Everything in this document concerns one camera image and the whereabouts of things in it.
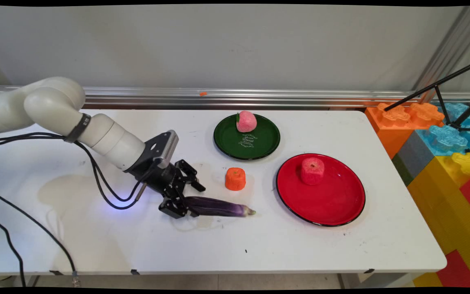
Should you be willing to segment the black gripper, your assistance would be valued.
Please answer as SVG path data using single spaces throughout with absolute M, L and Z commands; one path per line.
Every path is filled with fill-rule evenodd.
M 199 182 L 197 171 L 185 160 L 169 163 L 164 169 L 158 164 L 159 161 L 154 159 L 140 161 L 130 168 L 130 174 L 163 195 L 160 212 L 173 219 L 183 218 L 189 209 L 183 195 L 184 186 L 190 184 L 198 192 L 204 192 L 206 188 Z

